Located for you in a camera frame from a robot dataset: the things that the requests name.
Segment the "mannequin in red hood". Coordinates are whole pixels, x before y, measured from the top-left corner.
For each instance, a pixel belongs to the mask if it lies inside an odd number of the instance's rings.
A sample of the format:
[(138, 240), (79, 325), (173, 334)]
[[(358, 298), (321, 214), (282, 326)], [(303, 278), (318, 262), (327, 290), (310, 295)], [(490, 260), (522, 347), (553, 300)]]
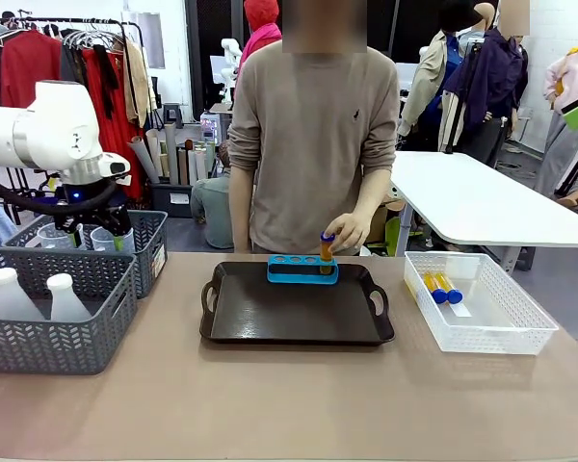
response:
[(282, 33), (276, 23), (279, 16), (277, 0), (245, 0), (244, 10), (250, 26), (248, 39), (238, 67), (234, 99), (237, 99), (242, 68), (257, 50), (282, 39)]

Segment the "beige hanging garment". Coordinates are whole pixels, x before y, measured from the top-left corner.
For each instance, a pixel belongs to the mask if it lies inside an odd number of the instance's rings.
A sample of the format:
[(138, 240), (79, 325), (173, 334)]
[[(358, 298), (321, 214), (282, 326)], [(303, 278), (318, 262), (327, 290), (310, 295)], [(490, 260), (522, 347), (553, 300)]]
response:
[(151, 78), (147, 75), (146, 58), (129, 39), (124, 53), (123, 83), (127, 117), (133, 124), (144, 128), (147, 116), (156, 109), (156, 104)]

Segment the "seated person in denim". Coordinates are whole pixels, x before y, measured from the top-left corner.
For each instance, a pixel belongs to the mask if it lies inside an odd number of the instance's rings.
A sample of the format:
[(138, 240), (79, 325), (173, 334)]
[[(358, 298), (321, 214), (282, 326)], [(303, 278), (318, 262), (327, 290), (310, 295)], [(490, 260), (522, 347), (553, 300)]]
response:
[(206, 242), (217, 249), (232, 249), (232, 225), (229, 211), (230, 159), (224, 141), (217, 158), (223, 170), (217, 177), (198, 180), (192, 188), (191, 212), (204, 225)]

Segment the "mannequin in dark purple jacket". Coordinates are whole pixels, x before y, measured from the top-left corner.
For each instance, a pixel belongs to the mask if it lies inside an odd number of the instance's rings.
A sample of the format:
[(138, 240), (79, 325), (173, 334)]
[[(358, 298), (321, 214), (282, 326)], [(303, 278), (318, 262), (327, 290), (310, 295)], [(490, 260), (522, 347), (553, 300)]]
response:
[(498, 0), (487, 12), (460, 36), (462, 62), (443, 88), (438, 144), (494, 167), (528, 78), (518, 42), (530, 33), (530, 0)]

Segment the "grey plastic basket with label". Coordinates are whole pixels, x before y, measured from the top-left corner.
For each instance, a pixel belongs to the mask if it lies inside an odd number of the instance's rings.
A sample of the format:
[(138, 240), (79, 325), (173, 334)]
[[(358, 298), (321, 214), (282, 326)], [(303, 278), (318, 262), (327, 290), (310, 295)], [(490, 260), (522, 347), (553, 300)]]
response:
[[(151, 292), (168, 259), (168, 214), (159, 211), (130, 210), (129, 217), (136, 249), (134, 253), (136, 294), (137, 299), (143, 299)], [(4, 246), (38, 247), (37, 232), (47, 224), (53, 224), (53, 218), (39, 216), (7, 240)]]

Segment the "black serving tray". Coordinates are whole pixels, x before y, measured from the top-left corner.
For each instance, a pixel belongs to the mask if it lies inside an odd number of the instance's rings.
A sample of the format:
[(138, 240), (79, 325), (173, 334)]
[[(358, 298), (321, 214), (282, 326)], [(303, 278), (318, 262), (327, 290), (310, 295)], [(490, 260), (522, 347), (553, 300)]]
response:
[(222, 262), (201, 290), (200, 335), (216, 343), (378, 347), (389, 301), (368, 269), (341, 264), (331, 284), (268, 280), (265, 262)]

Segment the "white table top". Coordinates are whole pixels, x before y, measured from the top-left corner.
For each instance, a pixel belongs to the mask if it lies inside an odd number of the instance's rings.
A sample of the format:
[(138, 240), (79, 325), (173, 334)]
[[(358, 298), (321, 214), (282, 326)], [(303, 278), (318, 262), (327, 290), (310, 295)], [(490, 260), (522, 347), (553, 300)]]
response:
[(578, 248), (578, 215), (465, 154), (399, 151), (391, 183), (451, 243)]

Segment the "clear plastic measuring beaker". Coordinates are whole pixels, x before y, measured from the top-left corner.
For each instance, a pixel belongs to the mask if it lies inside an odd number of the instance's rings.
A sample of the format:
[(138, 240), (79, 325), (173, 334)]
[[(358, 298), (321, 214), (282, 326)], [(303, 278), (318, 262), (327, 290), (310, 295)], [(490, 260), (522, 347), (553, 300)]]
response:
[(134, 254), (136, 251), (134, 229), (131, 228), (125, 237), (126, 248), (124, 251), (114, 251), (112, 247), (110, 231), (103, 227), (96, 227), (91, 231), (92, 247), (95, 251), (117, 252), (121, 254)]
[(58, 229), (54, 223), (48, 223), (37, 231), (37, 237), (42, 248), (48, 249), (75, 249), (75, 238)]

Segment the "person's left forearm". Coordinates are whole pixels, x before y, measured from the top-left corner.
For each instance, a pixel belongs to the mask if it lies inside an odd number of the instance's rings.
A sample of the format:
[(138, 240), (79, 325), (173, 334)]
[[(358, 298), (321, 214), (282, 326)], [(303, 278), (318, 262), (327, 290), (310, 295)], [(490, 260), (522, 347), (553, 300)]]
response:
[(364, 175), (353, 215), (366, 227), (391, 189), (391, 170), (377, 169)]

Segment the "mannequin in pink top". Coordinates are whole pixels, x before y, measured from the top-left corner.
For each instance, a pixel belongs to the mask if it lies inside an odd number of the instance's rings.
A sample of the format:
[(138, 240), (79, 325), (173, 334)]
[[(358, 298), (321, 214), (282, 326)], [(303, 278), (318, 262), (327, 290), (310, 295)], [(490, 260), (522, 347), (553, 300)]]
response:
[(578, 128), (570, 128), (563, 113), (578, 100), (578, 47), (547, 68), (543, 94), (553, 115), (535, 191), (553, 197), (578, 151)]

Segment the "blue test tube rack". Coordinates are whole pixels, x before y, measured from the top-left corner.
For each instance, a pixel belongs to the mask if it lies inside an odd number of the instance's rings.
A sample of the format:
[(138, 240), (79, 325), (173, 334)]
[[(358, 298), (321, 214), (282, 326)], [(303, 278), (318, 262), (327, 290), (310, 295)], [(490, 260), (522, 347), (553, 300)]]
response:
[(334, 259), (319, 256), (272, 255), (268, 259), (267, 279), (274, 284), (334, 285), (339, 268)]

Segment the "white plastic basket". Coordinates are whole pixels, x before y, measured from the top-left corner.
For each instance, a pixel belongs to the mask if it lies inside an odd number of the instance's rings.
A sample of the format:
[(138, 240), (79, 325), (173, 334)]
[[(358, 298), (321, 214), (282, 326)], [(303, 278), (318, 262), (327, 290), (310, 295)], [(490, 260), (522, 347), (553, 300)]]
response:
[[(446, 274), (463, 294), (470, 319), (448, 316), (423, 274)], [(559, 326), (489, 256), (409, 251), (404, 279), (439, 349), (444, 352), (538, 355)]]

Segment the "black clothes rack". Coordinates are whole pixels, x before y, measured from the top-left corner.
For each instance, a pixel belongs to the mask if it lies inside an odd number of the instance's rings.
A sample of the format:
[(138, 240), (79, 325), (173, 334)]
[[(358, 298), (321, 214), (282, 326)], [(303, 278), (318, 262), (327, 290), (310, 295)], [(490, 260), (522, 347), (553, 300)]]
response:
[[(124, 60), (128, 40), (123, 23), (113, 19), (49, 17), (46, 19), (46, 29), (41, 30), (39, 19), (36, 17), (0, 18), (0, 79), (4, 45), (8, 40), (27, 31), (37, 31), (59, 40), (62, 43), (61, 79), (59, 81), (74, 82), (84, 86), (86, 90), (88, 90), (88, 79), (82, 51), (100, 44), (108, 52), (122, 53)], [(35, 200), (23, 190), (13, 191)], [(51, 205), (56, 204), (61, 195), (62, 185), (60, 184), (56, 201)]]

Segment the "black bin with rolls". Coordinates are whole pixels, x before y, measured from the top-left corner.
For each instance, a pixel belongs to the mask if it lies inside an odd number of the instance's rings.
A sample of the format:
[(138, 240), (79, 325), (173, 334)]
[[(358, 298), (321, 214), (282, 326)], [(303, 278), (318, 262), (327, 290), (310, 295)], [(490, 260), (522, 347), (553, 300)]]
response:
[(191, 218), (191, 186), (151, 184), (151, 209), (163, 211), (170, 218)]

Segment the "white paper roll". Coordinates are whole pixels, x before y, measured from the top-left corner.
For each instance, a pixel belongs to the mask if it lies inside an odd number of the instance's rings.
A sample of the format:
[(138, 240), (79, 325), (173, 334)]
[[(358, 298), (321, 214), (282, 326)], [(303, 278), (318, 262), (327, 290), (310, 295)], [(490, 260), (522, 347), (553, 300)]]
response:
[(150, 182), (152, 184), (159, 184), (160, 177), (156, 171), (155, 165), (153, 164), (148, 149), (145, 146), (144, 140), (139, 136), (133, 137), (131, 139), (131, 142), (128, 143), (128, 145), (139, 159)]

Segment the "amber tube with blue cap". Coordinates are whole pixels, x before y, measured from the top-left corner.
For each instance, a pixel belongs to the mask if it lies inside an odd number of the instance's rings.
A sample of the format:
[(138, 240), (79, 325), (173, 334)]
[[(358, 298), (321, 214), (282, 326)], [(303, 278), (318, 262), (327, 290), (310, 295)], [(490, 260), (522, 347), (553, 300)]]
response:
[(446, 274), (439, 272), (434, 277), (440, 288), (447, 294), (447, 300), (450, 304), (458, 304), (462, 302), (462, 292), (456, 288)]
[(441, 287), (432, 273), (425, 272), (423, 274), (423, 282), (436, 304), (442, 304), (448, 301), (448, 293)]
[(321, 234), (321, 246), (320, 246), (320, 260), (323, 263), (320, 266), (320, 273), (322, 275), (331, 275), (333, 268), (331, 262), (333, 261), (333, 253), (331, 251), (331, 246), (335, 240), (334, 234), (327, 235), (325, 232)]

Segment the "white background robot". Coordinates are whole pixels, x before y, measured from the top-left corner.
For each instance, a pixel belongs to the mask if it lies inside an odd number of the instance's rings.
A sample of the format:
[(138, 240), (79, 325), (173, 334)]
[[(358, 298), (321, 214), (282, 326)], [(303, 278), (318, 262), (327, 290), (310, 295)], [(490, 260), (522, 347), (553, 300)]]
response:
[(242, 59), (242, 50), (235, 38), (223, 38), (221, 46), (224, 51), (225, 67), (221, 70), (224, 79), (223, 103), (229, 106), (233, 103), (233, 92), (237, 83), (238, 69)]

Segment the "person's left hand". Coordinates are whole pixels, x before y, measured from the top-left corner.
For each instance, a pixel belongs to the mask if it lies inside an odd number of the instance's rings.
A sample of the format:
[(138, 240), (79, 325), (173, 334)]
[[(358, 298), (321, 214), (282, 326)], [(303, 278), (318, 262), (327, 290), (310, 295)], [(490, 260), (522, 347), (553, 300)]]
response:
[(325, 230), (326, 237), (334, 236), (331, 251), (358, 252), (370, 234), (372, 217), (372, 214), (353, 212), (334, 219)]

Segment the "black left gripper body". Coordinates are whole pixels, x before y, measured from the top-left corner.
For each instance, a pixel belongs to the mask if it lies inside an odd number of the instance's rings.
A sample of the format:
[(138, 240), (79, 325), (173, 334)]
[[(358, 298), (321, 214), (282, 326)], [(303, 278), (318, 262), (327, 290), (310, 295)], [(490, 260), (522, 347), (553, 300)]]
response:
[(127, 196), (119, 185), (63, 185), (55, 209), (67, 208), (68, 213), (54, 212), (57, 228), (73, 232), (79, 224), (100, 226), (114, 236), (131, 231)]

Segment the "beige paper roll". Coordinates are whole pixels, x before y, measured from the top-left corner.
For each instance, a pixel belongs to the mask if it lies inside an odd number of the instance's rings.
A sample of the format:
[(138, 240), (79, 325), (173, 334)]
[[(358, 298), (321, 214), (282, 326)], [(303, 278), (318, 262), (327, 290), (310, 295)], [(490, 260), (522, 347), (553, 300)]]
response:
[(171, 185), (179, 184), (179, 166), (177, 159), (177, 146), (175, 139), (175, 123), (167, 123), (165, 125), (165, 137), (167, 146), (167, 156), (169, 164), (169, 178)]

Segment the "person in beige sweater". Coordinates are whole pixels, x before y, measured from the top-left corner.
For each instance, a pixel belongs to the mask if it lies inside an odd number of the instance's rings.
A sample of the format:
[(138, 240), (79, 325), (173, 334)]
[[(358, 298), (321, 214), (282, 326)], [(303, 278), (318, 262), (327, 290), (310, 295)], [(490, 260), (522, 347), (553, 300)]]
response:
[(246, 60), (231, 167), (252, 171), (251, 251), (315, 254), (353, 213), (365, 174), (392, 166), (396, 65), (366, 43), (367, 0), (286, 0), (282, 39)]

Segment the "grey table leg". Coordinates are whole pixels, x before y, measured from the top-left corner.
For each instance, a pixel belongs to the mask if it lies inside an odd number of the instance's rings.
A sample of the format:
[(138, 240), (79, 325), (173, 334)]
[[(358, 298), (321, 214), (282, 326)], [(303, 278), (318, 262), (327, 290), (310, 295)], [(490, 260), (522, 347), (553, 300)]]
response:
[(400, 229), (396, 244), (395, 256), (402, 258), (407, 251), (407, 244), (412, 223), (413, 208), (406, 201), (405, 207), (400, 214)]

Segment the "mannequin in beige coat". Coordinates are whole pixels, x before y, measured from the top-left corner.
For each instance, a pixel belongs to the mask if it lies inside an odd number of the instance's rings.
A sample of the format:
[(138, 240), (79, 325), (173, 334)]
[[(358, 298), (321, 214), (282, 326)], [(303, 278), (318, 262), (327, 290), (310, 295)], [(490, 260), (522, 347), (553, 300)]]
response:
[(407, 101), (401, 112), (398, 144), (401, 150), (430, 150), (434, 126), (441, 116), (438, 105), (442, 85), (458, 67), (461, 58), (457, 32), (467, 28), (466, 18), (475, 12), (466, 0), (444, 0), (439, 10), (438, 32), (421, 56)]

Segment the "white plastic conical flask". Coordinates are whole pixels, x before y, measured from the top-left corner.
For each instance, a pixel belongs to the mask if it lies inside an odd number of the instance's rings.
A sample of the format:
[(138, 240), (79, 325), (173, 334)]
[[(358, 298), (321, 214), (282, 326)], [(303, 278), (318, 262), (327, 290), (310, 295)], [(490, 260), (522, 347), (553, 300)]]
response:
[(46, 284), (52, 294), (52, 321), (82, 322), (91, 318), (91, 313), (73, 291), (73, 279), (70, 274), (59, 273), (50, 276)]
[(43, 321), (44, 316), (25, 293), (13, 268), (0, 269), (0, 320)]

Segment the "red coat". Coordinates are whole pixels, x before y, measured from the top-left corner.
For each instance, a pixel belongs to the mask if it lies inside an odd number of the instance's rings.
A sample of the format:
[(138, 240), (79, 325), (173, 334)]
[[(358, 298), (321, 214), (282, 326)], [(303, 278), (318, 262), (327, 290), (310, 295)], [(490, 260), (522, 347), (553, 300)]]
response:
[(1, 57), (0, 102), (27, 108), (36, 96), (36, 82), (61, 79), (62, 43), (37, 31), (8, 40)]

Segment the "large grey plastic basket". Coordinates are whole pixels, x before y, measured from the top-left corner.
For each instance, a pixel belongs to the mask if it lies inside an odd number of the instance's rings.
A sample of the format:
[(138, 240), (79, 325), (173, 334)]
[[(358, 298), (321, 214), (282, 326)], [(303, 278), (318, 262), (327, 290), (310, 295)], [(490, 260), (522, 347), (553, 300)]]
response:
[[(0, 372), (93, 375), (111, 362), (136, 317), (135, 259), (103, 252), (0, 248), (0, 269), (13, 268), (43, 321), (0, 320)], [(46, 281), (67, 273), (90, 315), (84, 321), (49, 319)]]

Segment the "black tripod stand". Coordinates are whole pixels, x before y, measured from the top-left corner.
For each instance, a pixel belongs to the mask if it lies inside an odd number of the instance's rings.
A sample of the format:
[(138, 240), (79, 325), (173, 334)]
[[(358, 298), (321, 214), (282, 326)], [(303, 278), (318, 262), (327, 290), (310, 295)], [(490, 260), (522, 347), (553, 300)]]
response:
[(564, 178), (561, 186), (556, 189), (555, 194), (558, 196), (568, 195), (578, 179), (578, 159), (572, 164), (571, 170)]

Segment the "person's right forearm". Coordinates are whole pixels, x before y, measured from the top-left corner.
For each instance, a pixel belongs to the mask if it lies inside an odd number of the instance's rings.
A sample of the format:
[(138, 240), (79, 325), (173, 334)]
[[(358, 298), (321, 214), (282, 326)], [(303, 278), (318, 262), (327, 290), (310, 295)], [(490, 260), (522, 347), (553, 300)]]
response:
[(251, 252), (250, 245), (250, 207), (253, 194), (252, 171), (237, 167), (231, 168), (229, 181), (229, 210), (232, 225), (232, 237), (236, 253)]

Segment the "red dress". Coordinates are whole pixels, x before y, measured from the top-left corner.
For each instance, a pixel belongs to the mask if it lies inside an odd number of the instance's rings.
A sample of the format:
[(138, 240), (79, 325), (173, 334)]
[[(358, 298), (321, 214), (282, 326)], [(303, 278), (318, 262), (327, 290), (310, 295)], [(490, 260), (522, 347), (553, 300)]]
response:
[(125, 158), (131, 166), (131, 183), (124, 187), (125, 194), (133, 201), (141, 202), (145, 195), (146, 175), (136, 154), (129, 147), (133, 137), (139, 136), (142, 130), (133, 124), (127, 117), (123, 83), (123, 54), (108, 52), (114, 72), (118, 78), (119, 89), (112, 91), (114, 111), (112, 119), (105, 116), (99, 66), (91, 49), (82, 51), (88, 79), (88, 91), (95, 108), (99, 125), (99, 139), (101, 147), (106, 152), (116, 153)]

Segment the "black hanging scarf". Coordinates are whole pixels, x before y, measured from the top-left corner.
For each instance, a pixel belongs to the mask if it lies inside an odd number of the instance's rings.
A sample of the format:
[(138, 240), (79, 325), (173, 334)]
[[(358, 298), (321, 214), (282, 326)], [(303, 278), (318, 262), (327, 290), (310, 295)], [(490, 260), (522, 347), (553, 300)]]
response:
[(92, 47), (92, 50), (99, 66), (104, 113), (108, 119), (112, 119), (114, 111), (112, 91), (119, 89), (118, 78), (114, 72), (106, 48), (100, 44), (96, 44)]

